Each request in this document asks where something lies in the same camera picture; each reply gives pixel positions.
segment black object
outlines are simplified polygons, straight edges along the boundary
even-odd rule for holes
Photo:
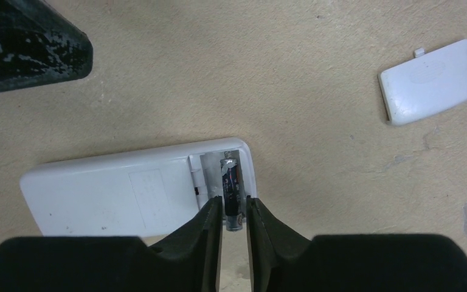
[[[156,244],[137,237],[24,237],[0,245],[0,291],[216,291],[221,197]]]
[[[467,258],[440,235],[307,240],[247,199],[253,291],[467,291]]]
[[[138,238],[14,238],[0,291],[217,291],[222,199],[146,247]],[[467,291],[467,258],[439,235],[307,240],[247,198],[253,291]]]
[[[80,79],[92,69],[86,35],[39,0],[0,0],[0,92]]]

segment floor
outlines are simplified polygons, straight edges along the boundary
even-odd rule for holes
[[[35,165],[236,136],[304,236],[432,232],[467,253],[467,102],[391,127],[377,80],[467,38],[467,0],[47,2],[94,69],[0,93],[0,242],[40,234],[18,184]],[[220,287],[249,289],[245,232],[224,234]]]

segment recessed label area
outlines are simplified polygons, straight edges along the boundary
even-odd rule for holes
[[[131,186],[146,229],[172,225],[169,202],[160,170],[132,172]]]
[[[409,76],[412,83],[427,83],[438,78],[445,71],[445,64],[442,61],[432,60],[425,61],[421,65],[414,68]]]

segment battery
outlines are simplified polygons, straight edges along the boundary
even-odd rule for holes
[[[241,211],[241,193],[237,172],[237,159],[225,152],[225,159],[221,160],[221,174],[223,176],[224,213],[226,215],[226,230],[239,231],[243,228]]]

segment battery compartment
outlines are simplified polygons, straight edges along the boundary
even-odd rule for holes
[[[239,150],[225,151],[231,151],[232,158],[237,160],[241,212],[243,214],[243,218],[246,218],[246,197],[250,194],[246,191],[246,184],[243,175],[243,157]],[[189,156],[192,180],[195,187],[196,199],[200,209],[210,198],[215,196],[223,196],[223,182],[220,162],[222,159],[224,159],[224,151],[214,151]]]

